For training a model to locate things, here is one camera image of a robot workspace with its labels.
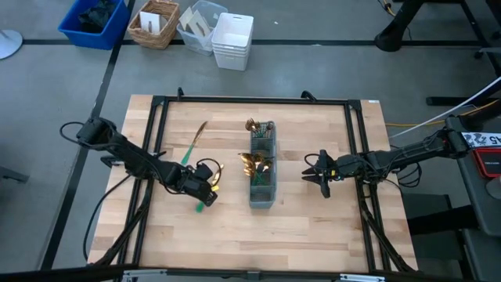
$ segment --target wooden tabletop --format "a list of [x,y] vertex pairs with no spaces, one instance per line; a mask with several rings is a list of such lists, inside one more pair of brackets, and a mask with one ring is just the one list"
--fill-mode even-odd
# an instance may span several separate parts
[[[132,96],[128,106],[122,133],[138,146],[142,144],[151,99]],[[389,150],[379,102],[364,100],[362,108],[369,148]],[[355,113],[352,117],[358,128]],[[277,194],[269,210],[250,209],[248,204],[249,179],[237,155],[249,151],[249,132],[244,128],[248,118],[276,123]],[[301,172],[308,168],[303,161],[306,154],[326,149],[335,159],[350,153],[343,107],[169,103],[161,149],[167,153],[161,159],[179,162],[204,121],[209,122],[189,164],[212,157],[225,165],[218,199],[202,213],[196,213],[198,200],[170,195],[157,183],[141,266],[367,272],[354,180],[330,183],[329,199],[323,198],[317,185],[301,180]],[[156,134],[155,129],[150,148]],[[361,150],[358,130],[355,135],[357,149]],[[122,167],[113,168],[107,189],[124,177]],[[99,259],[122,231],[133,182],[129,179],[104,201],[90,262]],[[378,185],[378,195],[387,237],[407,263],[417,269],[399,190],[383,182]],[[130,242],[127,262],[132,260],[135,234]],[[373,248],[377,266],[382,269],[374,235]]]

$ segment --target metal bracket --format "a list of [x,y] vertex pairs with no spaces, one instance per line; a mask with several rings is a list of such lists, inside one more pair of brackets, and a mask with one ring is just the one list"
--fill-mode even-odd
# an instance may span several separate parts
[[101,161],[108,167],[118,166],[124,164],[124,162],[115,156],[102,156]]
[[151,104],[154,107],[160,106],[163,102],[165,101],[165,96],[154,96],[153,100],[151,101]]
[[182,88],[178,87],[178,102],[181,101],[181,97],[184,95],[185,95],[185,93],[184,93],[184,91],[182,91]]
[[375,277],[369,275],[341,274],[339,281],[347,282],[384,282],[384,277]]
[[350,99],[348,100],[348,105],[355,110],[362,110],[362,104],[360,100]]
[[140,277],[151,277],[156,275],[167,275],[166,269],[139,269],[139,270],[127,270],[124,271],[122,276],[127,282],[132,281],[134,278]]
[[258,270],[247,271],[247,279],[251,281],[259,281],[261,279],[261,271]]
[[313,96],[313,94],[311,94],[309,91],[306,90],[304,90],[303,93],[301,93],[301,98],[308,99],[312,103],[316,102],[316,98]]

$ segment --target concrete floor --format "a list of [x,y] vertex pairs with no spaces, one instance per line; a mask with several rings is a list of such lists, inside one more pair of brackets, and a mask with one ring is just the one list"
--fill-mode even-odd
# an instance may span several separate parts
[[[145,1],[137,0],[133,10]],[[178,2],[184,11],[195,1]],[[213,2],[231,13],[254,16],[254,39],[372,40],[391,21],[376,0]],[[486,35],[498,29],[484,2],[468,4]],[[0,28],[18,30],[25,39],[62,39],[57,26],[70,6],[67,0],[5,0],[0,2]],[[475,39],[458,5],[426,4],[410,28],[414,40]],[[256,45],[247,70],[237,72],[218,69],[213,56],[182,45],[164,51],[125,45],[101,116],[121,127],[131,94],[173,95],[181,86],[186,95],[298,97],[307,89],[318,98],[378,99],[387,121],[419,122],[447,109],[426,106],[426,96],[469,96],[494,79],[488,61],[475,60],[474,51],[407,47],[386,53],[375,47]],[[57,131],[64,122],[89,116],[110,55],[72,45],[24,45],[0,61],[0,165],[30,175],[26,185],[2,181],[0,272],[38,268],[77,152]],[[414,111],[405,107],[410,104]],[[399,130],[389,128],[388,134]],[[406,144],[433,131],[416,130],[392,142]],[[420,186],[406,193],[448,194],[453,206],[468,204],[455,161],[434,159],[422,165]],[[98,153],[88,155],[56,268],[85,264],[82,238],[109,172]],[[438,181],[444,175],[449,176],[446,186]],[[420,260],[420,266],[426,264]]]

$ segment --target utensil holder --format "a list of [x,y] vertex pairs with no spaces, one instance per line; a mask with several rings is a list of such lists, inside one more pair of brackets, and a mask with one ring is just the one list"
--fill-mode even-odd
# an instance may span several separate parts
[[251,208],[271,208],[276,195],[276,127],[271,130],[267,123],[260,123],[256,132],[250,132],[250,153],[261,153],[265,160],[272,161],[272,167],[250,178],[249,205]]

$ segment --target blue bin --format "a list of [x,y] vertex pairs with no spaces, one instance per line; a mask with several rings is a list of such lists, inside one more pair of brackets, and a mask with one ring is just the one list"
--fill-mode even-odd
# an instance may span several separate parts
[[100,34],[82,32],[78,15],[96,6],[98,2],[99,0],[77,0],[71,6],[70,12],[64,17],[57,30],[63,32],[70,39],[71,43],[76,46],[105,50],[112,49],[118,37],[121,36],[122,31],[127,27],[131,13],[128,11],[124,0],[111,0],[111,2],[117,3],[117,7],[103,31]]

